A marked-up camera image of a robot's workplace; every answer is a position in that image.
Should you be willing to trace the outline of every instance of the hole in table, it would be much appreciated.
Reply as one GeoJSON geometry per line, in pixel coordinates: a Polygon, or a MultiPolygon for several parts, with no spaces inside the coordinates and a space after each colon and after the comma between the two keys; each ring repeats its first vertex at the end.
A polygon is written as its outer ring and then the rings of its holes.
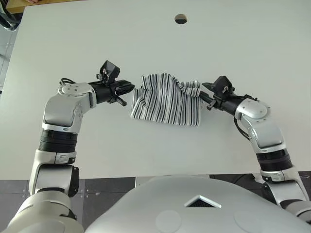
{"type": "Polygon", "coordinates": [[[187,17],[184,14],[178,14],[175,16],[175,22],[178,24],[185,24],[187,21],[187,17]]]}

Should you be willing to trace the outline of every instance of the dark floor tile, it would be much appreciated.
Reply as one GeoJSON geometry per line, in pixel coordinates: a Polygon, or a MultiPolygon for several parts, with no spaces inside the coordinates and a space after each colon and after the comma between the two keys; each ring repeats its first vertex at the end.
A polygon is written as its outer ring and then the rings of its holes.
{"type": "Polygon", "coordinates": [[[4,181],[0,180],[0,193],[24,193],[27,181],[4,181]]]}
{"type": "Polygon", "coordinates": [[[83,221],[84,230],[100,215],[113,206],[125,193],[87,194],[84,198],[83,221]]]}
{"type": "Polygon", "coordinates": [[[82,224],[84,194],[77,193],[71,200],[71,210],[77,215],[77,221],[82,224]]]}
{"type": "Polygon", "coordinates": [[[235,183],[246,189],[261,189],[261,184],[254,180],[252,174],[226,174],[226,175],[211,175],[211,178],[235,183]]]}
{"type": "Polygon", "coordinates": [[[25,197],[23,194],[0,194],[0,232],[2,232],[7,227],[24,201],[25,197]]]}
{"type": "Polygon", "coordinates": [[[86,179],[87,193],[125,193],[135,187],[135,178],[86,179]]]}
{"type": "Polygon", "coordinates": [[[78,190],[78,193],[84,193],[85,192],[85,187],[86,187],[86,180],[85,179],[80,179],[79,180],[79,190],[78,190]]]}

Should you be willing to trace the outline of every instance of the striped cloth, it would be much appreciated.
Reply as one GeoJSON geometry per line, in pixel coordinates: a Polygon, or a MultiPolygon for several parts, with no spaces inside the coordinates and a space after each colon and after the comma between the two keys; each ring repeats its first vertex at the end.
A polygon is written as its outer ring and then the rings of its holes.
{"type": "Polygon", "coordinates": [[[142,76],[140,89],[134,89],[131,118],[166,124],[199,126],[200,84],[179,82],[170,74],[142,76]]]}

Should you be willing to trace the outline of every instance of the white robot shell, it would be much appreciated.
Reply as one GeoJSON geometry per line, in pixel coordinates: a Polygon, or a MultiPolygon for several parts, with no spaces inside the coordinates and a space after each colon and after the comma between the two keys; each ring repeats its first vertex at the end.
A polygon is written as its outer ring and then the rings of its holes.
{"type": "Polygon", "coordinates": [[[311,226],[232,183],[153,178],[124,195],[86,233],[310,233],[311,226]]]}

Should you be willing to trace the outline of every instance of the black mesh grille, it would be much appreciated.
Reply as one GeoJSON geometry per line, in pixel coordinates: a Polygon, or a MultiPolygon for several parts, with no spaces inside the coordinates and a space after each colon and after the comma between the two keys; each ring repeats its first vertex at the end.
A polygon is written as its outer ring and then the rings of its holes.
{"type": "Polygon", "coordinates": [[[212,206],[212,205],[206,203],[205,201],[202,201],[201,199],[199,199],[199,200],[196,200],[191,205],[189,205],[188,207],[214,207],[214,206],[212,206]]]}

